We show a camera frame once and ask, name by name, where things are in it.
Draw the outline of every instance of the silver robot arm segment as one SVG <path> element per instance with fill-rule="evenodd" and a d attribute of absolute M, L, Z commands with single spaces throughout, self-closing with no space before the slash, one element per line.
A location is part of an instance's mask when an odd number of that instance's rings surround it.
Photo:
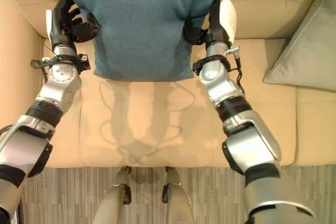
<path fill-rule="evenodd" d="M 229 77 L 230 54 L 234 55 L 241 76 L 239 47 L 231 48 L 235 30 L 233 5 L 228 0 L 214 0 L 209 23 L 207 30 L 186 23 L 184 37 L 195 45 L 206 44 L 206 58 L 194 63 L 193 70 L 207 87 L 223 122 L 227 135 L 222 146 L 224 155 L 230 167 L 245 176 L 246 224 L 318 223 L 294 181 L 281 171 L 281 150 L 272 133 L 246 101 L 239 79 L 236 83 Z"/>
<path fill-rule="evenodd" d="M 48 35 L 55 56 L 43 59 L 49 79 L 33 105 L 0 140 L 0 224 L 9 224 L 21 199 L 26 178 L 42 172 L 52 149 L 49 144 L 61 117 L 70 109 L 81 86 L 79 74 L 90 69 L 88 57 L 78 55 L 75 42 L 93 38 L 99 29 L 94 17 L 72 20 L 72 0 L 60 0 L 51 14 Z"/>

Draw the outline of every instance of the black cable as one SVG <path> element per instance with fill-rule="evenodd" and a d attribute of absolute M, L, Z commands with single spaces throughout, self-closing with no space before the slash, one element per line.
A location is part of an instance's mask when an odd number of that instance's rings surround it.
<path fill-rule="evenodd" d="M 241 78 L 242 78 L 242 76 L 243 76 L 242 70 L 241 70 L 240 68 L 238 68 L 238 73 L 239 73 L 239 74 L 238 74 L 238 77 L 237 77 L 237 84 L 238 84 L 238 86 L 241 88 L 243 94 L 245 94 L 245 91 L 244 91 L 242 85 L 240 84 L 240 80 L 241 80 Z"/>
<path fill-rule="evenodd" d="M 44 83 L 47 83 L 48 81 L 48 74 L 46 72 L 45 67 L 48 66 L 46 64 L 43 64 L 40 60 L 32 60 L 30 62 L 30 66 L 34 69 L 41 69 L 43 78 L 44 78 Z"/>
<path fill-rule="evenodd" d="M 6 131 L 8 131 L 12 126 L 13 126 L 13 125 L 10 124 L 10 125 L 7 125 L 7 126 L 3 127 L 2 129 L 0 129 L 0 136 L 1 136 L 2 134 L 4 134 Z"/>

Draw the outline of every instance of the blue-green pillow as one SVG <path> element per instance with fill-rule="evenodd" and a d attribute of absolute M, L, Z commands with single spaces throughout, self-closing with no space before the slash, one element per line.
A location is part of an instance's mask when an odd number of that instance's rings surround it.
<path fill-rule="evenodd" d="M 184 21 L 201 26 L 213 0 L 74 0 L 101 29 L 94 39 L 95 74 L 125 81 L 192 78 L 192 46 Z"/>

